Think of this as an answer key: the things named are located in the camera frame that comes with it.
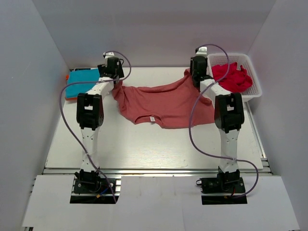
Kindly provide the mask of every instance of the robotic arm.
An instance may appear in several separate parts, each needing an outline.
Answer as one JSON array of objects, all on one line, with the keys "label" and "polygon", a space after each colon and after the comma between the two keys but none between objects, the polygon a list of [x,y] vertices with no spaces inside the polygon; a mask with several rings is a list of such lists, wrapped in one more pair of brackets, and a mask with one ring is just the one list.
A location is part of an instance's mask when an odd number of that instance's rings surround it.
[{"label": "robotic arm", "polygon": [[[203,91],[213,84],[214,79],[207,75],[207,49],[201,47],[196,56],[191,58],[190,72],[195,87]],[[215,108],[215,124],[219,129],[221,139],[221,156],[230,159],[220,159],[217,178],[201,179],[204,193],[224,193],[232,191],[241,185],[240,171],[236,162],[237,139],[241,125],[244,123],[244,110],[242,96],[231,93],[219,84],[214,84],[206,91]]]},{"label": "robotic arm", "polygon": [[[114,84],[124,77],[121,59],[114,57],[113,52],[107,53],[104,58],[104,64],[98,66],[99,83],[87,93],[80,93],[77,97],[77,122],[81,128],[82,143],[97,168],[100,167],[97,143],[98,133],[104,120],[103,99],[112,91]],[[82,188],[90,192],[95,191],[101,184],[102,179],[98,176],[84,150],[80,172],[76,172],[75,176],[81,182]]]}]

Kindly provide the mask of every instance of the white panel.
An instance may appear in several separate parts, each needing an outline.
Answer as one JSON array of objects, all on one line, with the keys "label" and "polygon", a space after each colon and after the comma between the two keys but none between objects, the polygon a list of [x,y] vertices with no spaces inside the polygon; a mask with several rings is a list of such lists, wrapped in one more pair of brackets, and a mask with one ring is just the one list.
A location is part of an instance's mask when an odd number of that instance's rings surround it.
[{"label": "white panel", "polygon": [[306,0],[278,0],[249,52],[263,90],[251,103],[254,118],[301,230],[308,230],[307,9]]},{"label": "white panel", "polygon": [[[133,68],[125,80],[127,86],[154,87],[175,82],[184,76],[184,67]],[[68,124],[81,137],[76,121],[76,103],[65,102]],[[134,125],[120,113],[112,95],[103,101],[104,123],[98,136],[98,159],[101,168],[113,169],[217,169],[219,160],[205,156],[192,146],[188,129],[162,129],[157,124]],[[260,153],[247,111],[238,139],[238,158],[252,161],[262,169]],[[214,123],[192,128],[193,138],[201,150],[220,155],[220,135]],[[47,158],[46,167],[80,168],[82,149],[60,118]],[[239,163],[240,170],[253,169]]]},{"label": "white panel", "polygon": [[[246,205],[202,205],[198,177],[123,177],[116,205],[69,203],[74,176],[38,176],[24,226],[35,231],[289,231],[294,211],[280,177],[260,177]],[[251,187],[255,177],[244,177]]]},{"label": "white panel", "polygon": [[122,51],[134,66],[187,66],[211,42],[247,53],[275,0],[33,0],[70,68]]},{"label": "white panel", "polygon": [[30,0],[0,0],[0,230],[19,230],[67,66]]}]

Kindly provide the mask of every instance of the white board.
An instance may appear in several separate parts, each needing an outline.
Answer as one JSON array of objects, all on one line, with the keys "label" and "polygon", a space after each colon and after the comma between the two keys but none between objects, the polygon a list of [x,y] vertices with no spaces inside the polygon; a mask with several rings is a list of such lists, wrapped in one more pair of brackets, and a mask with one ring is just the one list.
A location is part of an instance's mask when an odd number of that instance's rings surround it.
[{"label": "white board", "polygon": [[[74,176],[38,176],[23,226],[35,231],[299,229],[281,177],[260,177],[245,205],[202,205],[198,177],[123,177],[116,205],[70,204]],[[255,177],[244,177],[246,188]]]}]

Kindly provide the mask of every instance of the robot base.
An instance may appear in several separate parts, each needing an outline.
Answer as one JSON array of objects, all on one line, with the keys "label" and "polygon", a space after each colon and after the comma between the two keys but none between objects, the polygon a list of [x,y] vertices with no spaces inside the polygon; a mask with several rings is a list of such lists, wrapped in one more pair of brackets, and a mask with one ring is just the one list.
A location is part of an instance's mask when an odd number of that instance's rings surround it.
[{"label": "robot base", "polygon": [[[116,179],[114,178],[108,178],[110,181],[110,184],[112,184],[112,189],[114,192],[116,191]],[[74,184],[74,193],[76,194],[89,194],[89,193],[94,193],[94,194],[100,194],[103,192],[106,188],[108,188],[108,183],[106,179],[100,178],[100,184],[99,186],[95,189],[93,188],[93,185],[86,184],[84,182],[81,182],[79,179],[75,179],[75,184]],[[110,188],[106,191],[105,194],[111,194]]]},{"label": "robot base", "polygon": [[238,181],[230,183],[230,186],[223,189],[219,180],[215,178],[201,178],[196,183],[198,186],[201,186],[202,193],[204,194],[216,194],[216,193],[228,193],[228,194],[235,194],[235,193],[245,193],[245,186],[243,178],[240,177]]}]

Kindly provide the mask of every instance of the pink t-shirt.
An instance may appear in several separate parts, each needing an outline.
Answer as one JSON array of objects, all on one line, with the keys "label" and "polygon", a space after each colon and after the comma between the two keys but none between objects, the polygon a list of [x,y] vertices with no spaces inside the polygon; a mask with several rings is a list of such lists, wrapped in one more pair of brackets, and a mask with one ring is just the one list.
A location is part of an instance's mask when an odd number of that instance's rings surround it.
[{"label": "pink t-shirt", "polygon": [[[158,87],[126,87],[120,81],[112,91],[122,116],[134,124],[154,122],[162,128],[188,128],[192,107],[199,96],[189,69],[174,83]],[[210,99],[201,97],[192,118],[192,125],[214,122]]]}]

